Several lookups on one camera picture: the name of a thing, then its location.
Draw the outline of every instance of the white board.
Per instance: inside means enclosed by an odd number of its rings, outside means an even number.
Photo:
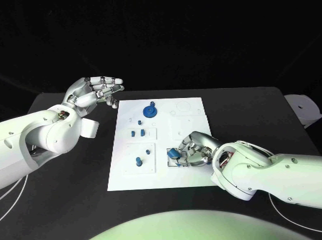
[[[157,113],[146,118],[142,110],[150,101]],[[178,168],[167,163],[166,149],[176,148],[192,131],[211,135],[201,98],[119,102],[107,191],[215,185],[209,180],[211,165]]]

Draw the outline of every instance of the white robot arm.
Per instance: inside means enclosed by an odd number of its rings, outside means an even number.
[[[285,203],[322,209],[322,156],[272,155],[242,141],[221,144],[196,131],[167,156],[178,165],[212,164],[212,182],[245,201],[262,190]]]
[[[123,90],[120,84],[119,78],[80,78],[70,86],[61,104],[0,122],[0,189],[68,152],[78,136],[96,136],[98,123],[83,116],[98,102],[117,107],[111,93]]]

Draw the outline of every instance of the white device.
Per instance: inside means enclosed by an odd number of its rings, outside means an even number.
[[[173,155],[176,164],[212,164],[212,182],[242,200],[257,190],[272,194],[285,203],[322,209],[322,156],[272,155],[265,149],[244,142],[221,144],[203,133],[192,132]]]
[[[78,136],[96,136],[98,123],[83,116],[98,102],[117,107],[111,93],[123,90],[120,84],[119,78],[83,77],[70,86],[61,104],[0,122],[0,189],[67,153]]]

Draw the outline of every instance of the blue cylinder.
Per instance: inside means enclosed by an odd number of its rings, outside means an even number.
[[[142,161],[140,161],[140,158],[136,157],[136,166],[140,166],[142,165]]]
[[[142,114],[146,118],[152,118],[156,115],[156,108],[155,108],[155,103],[150,102],[149,106],[146,106],[142,110]]]
[[[180,158],[180,154],[179,154],[179,152],[175,149],[170,149],[169,152],[167,152],[167,157],[170,159],[179,159]]]

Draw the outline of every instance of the table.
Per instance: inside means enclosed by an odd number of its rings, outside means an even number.
[[[39,94],[29,112],[58,104],[62,96]],[[119,100],[201,97],[211,133],[222,142],[242,140],[272,153],[319,155],[277,88],[123,91],[114,97]],[[29,174],[19,201],[0,222],[0,239],[88,239],[140,216],[188,209],[239,213],[322,239],[322,233],[294,226],[277,215],[262,191],[249,201],[237,199],[215,186],[107,192],[116,115],[114,109],[98,104],[86,116],[100,123],[96,138],[80,137],[74,149]],[[19,189],[21,184],[0,202],[0,217]],[[272,199],[293,221],[322,230],[322,210]]]

